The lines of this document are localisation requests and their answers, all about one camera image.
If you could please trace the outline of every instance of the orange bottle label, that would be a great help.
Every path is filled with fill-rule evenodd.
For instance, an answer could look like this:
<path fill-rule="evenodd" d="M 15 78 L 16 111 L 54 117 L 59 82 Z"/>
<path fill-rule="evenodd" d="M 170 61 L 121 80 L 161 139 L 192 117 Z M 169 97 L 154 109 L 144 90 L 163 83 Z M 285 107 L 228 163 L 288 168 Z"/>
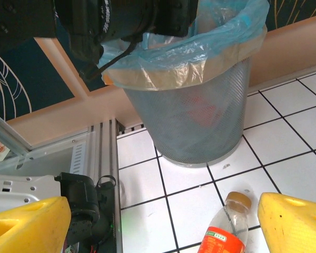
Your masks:
<path fill-rule="evenodd" d="M 244 249 L 238 237 L 221 228 L 209 227 L 198 253 L 244 253 Z"/>

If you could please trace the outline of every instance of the mesh trash can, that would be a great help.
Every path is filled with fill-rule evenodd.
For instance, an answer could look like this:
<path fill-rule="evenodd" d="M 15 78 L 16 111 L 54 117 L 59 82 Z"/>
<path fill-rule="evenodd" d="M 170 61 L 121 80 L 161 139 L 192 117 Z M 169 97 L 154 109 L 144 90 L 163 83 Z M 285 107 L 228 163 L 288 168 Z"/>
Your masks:
<path fill-rule="evenodd" d="M 130 55 L 103 73 L 124 89 L 166 158 L 217 162 L 237 146 L 249 58 L 262 46 L 268 10 L 267 0 L 199 0 L 189 36 L 144 34 Z M 119 56 L 126 42 L 103 46 L 98 66 Z"/>
<path fill-rule="evenodd" d="M 201 85 L 124 89 L 159 152 L 182 164 L 213 162 L 239 143 L 250 75 L 245 59 Z"/>

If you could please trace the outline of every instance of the camera lens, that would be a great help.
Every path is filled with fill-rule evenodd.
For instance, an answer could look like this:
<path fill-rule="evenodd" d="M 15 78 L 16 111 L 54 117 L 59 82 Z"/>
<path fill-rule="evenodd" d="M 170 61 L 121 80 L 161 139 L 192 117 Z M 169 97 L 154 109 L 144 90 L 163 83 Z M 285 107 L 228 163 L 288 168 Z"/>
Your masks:
<path fill-rule="evenodd" d="M 100 42 L 126 39 L 153 26 L 156 0 L 101 0 Z"/>

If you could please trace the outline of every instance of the plastic bag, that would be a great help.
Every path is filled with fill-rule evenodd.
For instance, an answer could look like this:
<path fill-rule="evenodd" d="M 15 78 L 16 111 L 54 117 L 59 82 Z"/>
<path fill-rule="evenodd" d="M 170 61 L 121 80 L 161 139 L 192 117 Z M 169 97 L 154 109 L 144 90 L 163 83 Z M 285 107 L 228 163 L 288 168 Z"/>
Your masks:
<path fill-rule="evenodd" d="M 150 48 L 144 38 L 131 55 L 105 74 L 119 87 L 143 91 L 207 82 L 260 49 L 268 9 L 267 0 L 200 0 L 194 36 L 157 48 Z M 111 41 L 103 46 L 99 67 L 120 55 L 127 45 Z"/>

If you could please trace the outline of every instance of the gold bottle cap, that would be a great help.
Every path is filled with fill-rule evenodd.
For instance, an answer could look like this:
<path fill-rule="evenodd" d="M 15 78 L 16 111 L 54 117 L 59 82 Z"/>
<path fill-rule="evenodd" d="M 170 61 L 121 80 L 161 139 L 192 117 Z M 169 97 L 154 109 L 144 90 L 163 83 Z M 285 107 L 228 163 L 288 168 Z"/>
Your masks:
<path fill-rule="evenodd" d="M 248 198 L 245 194 L 242 194 L 240 192 L 232 191 L 228 194 L 226 201 L 227 200 L 233 200 L 236 202 L 239 202 L 243 204 L 248 210 L 251 209 L 252 207 L 252 201 L 250 198 Z"/>

